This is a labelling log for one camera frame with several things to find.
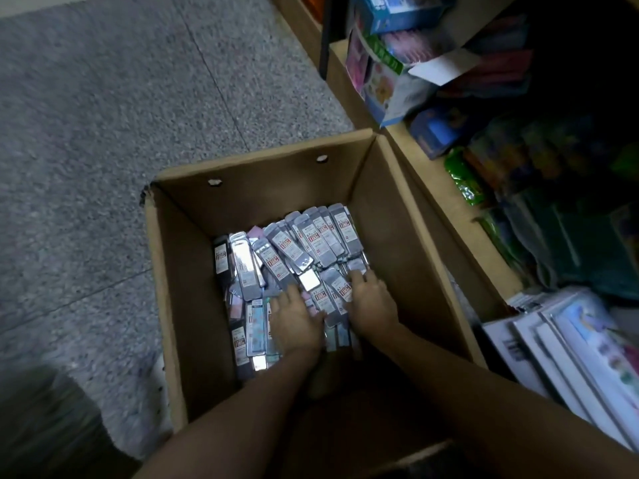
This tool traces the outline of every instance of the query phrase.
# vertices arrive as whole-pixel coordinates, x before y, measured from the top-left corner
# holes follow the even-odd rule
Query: pile of small packages
[[[346,276],[356,269],[365,273],[368,261],[348,208],[337,203],[294,211],[264,229],[220,236],[213,247],[241,381],[279,360],[270,299],[291,284],[302,290],[311,315],[326,313],[326,351],[353,346],[360,354],[344,305],[352,298]]]

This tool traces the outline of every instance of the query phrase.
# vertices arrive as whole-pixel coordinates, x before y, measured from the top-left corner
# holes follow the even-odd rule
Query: speckled floor
[[[142,187],[352,130],[268,0],[88,0],[0,19],[0,361],[53,363],[116,445],[156,439]]]

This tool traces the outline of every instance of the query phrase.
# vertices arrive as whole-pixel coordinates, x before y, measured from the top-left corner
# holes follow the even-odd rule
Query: person's left hand
[[[324,316],[309,314],[297,286],[271,299],[271,334],[283,355],[306,352],[317,359],[324,346]]]

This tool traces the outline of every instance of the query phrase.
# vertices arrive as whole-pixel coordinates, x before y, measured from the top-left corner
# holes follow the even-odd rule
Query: stack of notebooks
[[[516,317],[484,324],[515,378],[639,451],[639,308],[585,287],[520,296]]]

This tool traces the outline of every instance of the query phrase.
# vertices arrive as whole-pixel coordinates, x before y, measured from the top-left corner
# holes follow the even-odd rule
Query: open cardboard box
[[[348,205],[400,319],[483,365],[386,137],[363,129],[170,168],[149,186],[145,206],[176,430],[238,389],[212,238],[335,202]],[[325,354],[308,379],[270,475],[365,476],[422,457],[447,438],[436,411],[392,364],[371,349],[362,362],[342,350]]]

